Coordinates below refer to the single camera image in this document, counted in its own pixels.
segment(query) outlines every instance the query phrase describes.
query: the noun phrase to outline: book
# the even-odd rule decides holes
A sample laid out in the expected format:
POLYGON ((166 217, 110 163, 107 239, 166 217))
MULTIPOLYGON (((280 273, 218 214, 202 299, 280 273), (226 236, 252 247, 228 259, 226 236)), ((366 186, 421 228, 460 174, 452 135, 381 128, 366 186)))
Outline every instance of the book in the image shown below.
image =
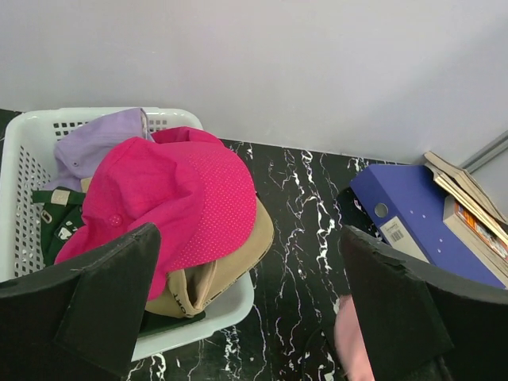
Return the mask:
POLYGON ((455 182, 456 186, 462 188, 466 194, 473 198, 495 220, 506 224, 506 217, 491 201, 483 188, 476 182, 476 180, 469 174, 468 171, 450 164, 446 160, 436 155, 434 152, 426 152, 424 154, 424 158, 428 164, 430 164, 426 164, 428 167, 431 168, 431 166, 434 166, 435 168, 439 169, 443 174, 446 175, 443 177, 451 179, 452 183, 455 182))
POLYGON ((508 287, 508 246, 449 195, 443 222, 508 287))
POLYGON ((492 217, 468 192, 459 187, 441 169, 426 163, 425 166, 433 173, 434 182, 451 194, 463 206, 477 217, 491 232, 499 237, 504 244, 508 245, 508 234, 503 226, 492 217))

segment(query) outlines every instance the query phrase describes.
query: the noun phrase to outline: barcode label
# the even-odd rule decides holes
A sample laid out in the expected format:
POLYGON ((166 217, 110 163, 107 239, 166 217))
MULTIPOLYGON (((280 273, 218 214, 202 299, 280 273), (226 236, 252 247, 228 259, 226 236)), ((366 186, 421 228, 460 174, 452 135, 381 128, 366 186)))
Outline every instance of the barcode label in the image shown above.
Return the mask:
POLYGON ((423 260, 427 263, 429 262, 427 258, 425 258, 423 251, 414 241, 410 232, 397 216, 381 225, 379 230, 381 230, 381 233, 383 233, 392 248, 399 250, 400 252, 404 252, 413 258, 423 260))
POLYGON ((395 230, 390 238, 393 240, 393 242, 397 242, 397 241, 400 241, 402 238, 404 238, 404 234, 402 234, 402 232, 400 230, 395 230))

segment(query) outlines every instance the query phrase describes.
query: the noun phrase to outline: laundry basket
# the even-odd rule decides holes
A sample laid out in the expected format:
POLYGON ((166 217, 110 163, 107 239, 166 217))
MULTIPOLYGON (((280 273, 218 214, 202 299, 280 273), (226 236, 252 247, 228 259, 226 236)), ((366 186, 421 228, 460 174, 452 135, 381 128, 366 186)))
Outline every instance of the laundry basket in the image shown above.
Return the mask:
MULTIPOLYGON (((55 143, 73 129, 122 108, 70 108, 35 111, 14 118, 6 130, 0 172, 0 281, 44 267, 39 249, 40 205, 32 205, 32 190, 56 174, 55 143)), ((144 108, 150 131, 187 125, 202 129, 191 113, 144 108)), ((243 320, 254 302, 249 274, 242 276, 206 308, 206 317, 182 328, 138 339, 133 360, 209 337, 243 320)))

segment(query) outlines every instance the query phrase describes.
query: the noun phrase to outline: black marble floor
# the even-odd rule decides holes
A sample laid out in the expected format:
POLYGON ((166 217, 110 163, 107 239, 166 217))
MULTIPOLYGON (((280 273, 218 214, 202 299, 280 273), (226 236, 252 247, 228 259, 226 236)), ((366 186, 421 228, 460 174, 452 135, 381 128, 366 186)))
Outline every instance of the black marble floor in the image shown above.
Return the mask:
MULTIPOLYGON (((0 144, 16 114, 0 112, 0 144)), ((325 338, 348 293, 338 241, 343 225, 377 235, 347 189, 373 161, 226 141, 248 165, 275 225, 271 251, 251 271, 255 304, 239 324, 209 339, 132 364, 130 381, 333 380, 339 372, 325 338)))

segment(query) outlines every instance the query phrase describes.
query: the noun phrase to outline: dark green fabric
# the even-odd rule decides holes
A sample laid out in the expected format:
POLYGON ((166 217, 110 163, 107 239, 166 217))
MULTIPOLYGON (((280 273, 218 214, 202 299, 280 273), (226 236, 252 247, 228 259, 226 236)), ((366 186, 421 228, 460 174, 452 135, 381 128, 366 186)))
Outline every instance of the dark green fabric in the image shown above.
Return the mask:
POLYGON ((205 317, 205 312, 201 312, 192 318, 183 317, 178 319, 176 317, 151 314, 148 311, 145 311, 138 337, 146 337, 156 333, 171 331, 173 329, 195 323, 196 321, 200 321, 205 317))
POLYGON ((51 266, 64 244, 76 230, 84 226, 81 218, 83 201, 86 194, 64 187, 57 190, 70 191, 67 205, 52 204, 52 190, 35 190, 32 203, 44 203, 40 212, 40 250, 44 264, 51 266))

